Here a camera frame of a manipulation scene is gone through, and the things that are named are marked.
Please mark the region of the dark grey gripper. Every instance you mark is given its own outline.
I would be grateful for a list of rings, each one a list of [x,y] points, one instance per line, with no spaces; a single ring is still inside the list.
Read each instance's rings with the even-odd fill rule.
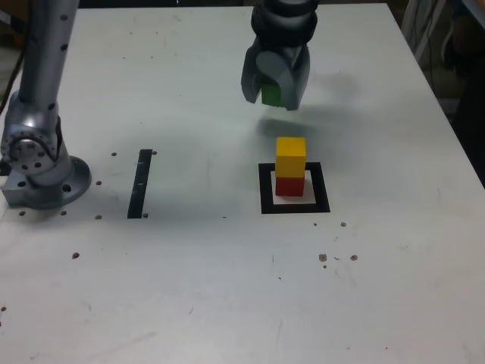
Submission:
[[[242,94],[255,104],[261,92],[264,105],[295,111],[308,82],[310,55],[306,45],[278,45],[258,36],[247,49],[242,67]]]

